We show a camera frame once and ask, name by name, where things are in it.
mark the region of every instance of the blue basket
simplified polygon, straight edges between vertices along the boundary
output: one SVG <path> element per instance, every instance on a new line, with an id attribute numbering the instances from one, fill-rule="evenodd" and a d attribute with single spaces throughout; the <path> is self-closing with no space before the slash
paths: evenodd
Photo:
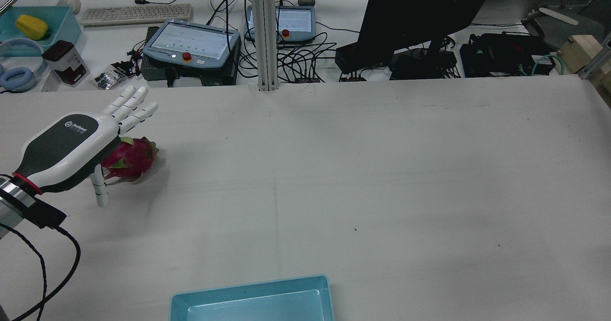
<path id="1" fill-rule="evenodd" d="M 15 26 L 15 21 L 22 14 L 28 14 L 44 21 L 49 30 L 47 34 L 37 41 L 46 51 L 58 40 L 65 40 L 76 44 L 81 27 L 76 21 L 69 6 L 32 6 L 32 7 L 11 7 L 0 16 L 0 42 L 13 38 L 26 38 Z M 32 47 L 13 47 L 10 51 L 0 53 L 2 56 L 24 57 L 40 56 L 40 52 Z"/>
<path id="2" fill-rule="evenodd" d="M 334 321 L 324 275 L 177 293 L 170 321 Z"/>

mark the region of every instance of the headphones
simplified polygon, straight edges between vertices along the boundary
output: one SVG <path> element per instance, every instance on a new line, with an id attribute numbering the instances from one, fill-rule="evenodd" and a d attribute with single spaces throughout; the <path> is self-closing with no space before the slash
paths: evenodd
<path id="1" fill-rule="evenodd" d="M 0 44 L 0 53 L 17 45 L 33 47 L 40 51 L 41 56 L 44 53 L 44 49 L 39 43 L 28 38 L 15 38 L 2 42 L 2 44 Z M 12 92 L 26 92 L 26 90 L 32 88 L 39 77 L 43 75 L 46 70 L 46 65 L 46 62 L 42 60 L 38 68 L 34 71 L 24 66 L 5 71 L 4 67 L 0 64 L 0 86 Z"/>

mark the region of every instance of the touchscreen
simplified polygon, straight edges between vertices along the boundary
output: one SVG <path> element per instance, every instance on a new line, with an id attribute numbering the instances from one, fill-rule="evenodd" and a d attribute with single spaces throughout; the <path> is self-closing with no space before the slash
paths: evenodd
<path id="1" fill-rule="evenodd" d="M 177 51 L 179 53 L 188 52 L 218 60 L 227 50 L 227 35 L 197 27 L 168 23 L 151 47 Z"/>
<path id="2" fill-rule="evenodd" d="M 254 29 L 253 11 L 249 16 L 248 28 Z M 281 8 L 278 18 L 278 29 L 287 29 L 291 32 L 311 32 L 312 31 L 312 12 L 310 10 L 292 10 Z"/>

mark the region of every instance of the monitor stand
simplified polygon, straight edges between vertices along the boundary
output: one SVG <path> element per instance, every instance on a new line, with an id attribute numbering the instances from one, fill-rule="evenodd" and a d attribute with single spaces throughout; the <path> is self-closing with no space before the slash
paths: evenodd
<path id="1" fill-rule="evenodd" d="M 442 70 L 456 64 L 452 51 L 443 51 L 443 40 L 432 40 L 428 49 L 412 49 L 396 53 L 389 68 L 391 80 L 443 79 Z"/>

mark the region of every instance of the mouse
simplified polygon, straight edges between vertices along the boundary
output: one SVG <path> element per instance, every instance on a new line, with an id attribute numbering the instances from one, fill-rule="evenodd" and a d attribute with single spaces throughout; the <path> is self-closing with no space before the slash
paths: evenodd
<path id="1" fill-rule="evenodd" d="M 78 14 L 81 11 L 81 1 L 80 0 L 62 0 L 62 5 L 70 6 L 73 14 Z"/>

